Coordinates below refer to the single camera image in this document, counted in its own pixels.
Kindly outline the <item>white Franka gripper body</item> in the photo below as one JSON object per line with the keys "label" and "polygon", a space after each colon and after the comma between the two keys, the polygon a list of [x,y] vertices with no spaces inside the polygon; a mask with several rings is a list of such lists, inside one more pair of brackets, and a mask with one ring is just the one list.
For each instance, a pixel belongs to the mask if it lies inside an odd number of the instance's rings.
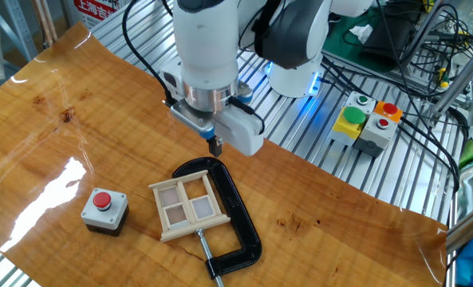
{"label": "white Franka gripper body", "polygon": [[215,134],[246,156],[254,155],[263,145],[261,121],[234,106],[214,114]]}

